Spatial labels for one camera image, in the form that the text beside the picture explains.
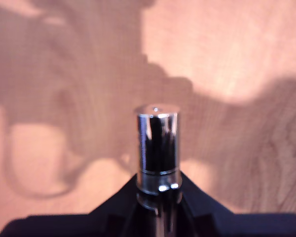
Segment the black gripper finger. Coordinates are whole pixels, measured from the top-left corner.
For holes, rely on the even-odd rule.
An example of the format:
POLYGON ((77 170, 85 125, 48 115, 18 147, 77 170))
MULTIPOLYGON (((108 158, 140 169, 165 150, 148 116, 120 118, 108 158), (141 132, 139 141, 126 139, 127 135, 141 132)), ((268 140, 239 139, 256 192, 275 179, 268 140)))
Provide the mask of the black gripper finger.
POLYGON ((134 175, 116 194, 90 212, 91 237, 142 237, 144 208, 137 201, 134 175))
POLYGON ((181 236, 231 237, 228 224, 234 213, 206 194, 184 173, 182 180, 181 236))

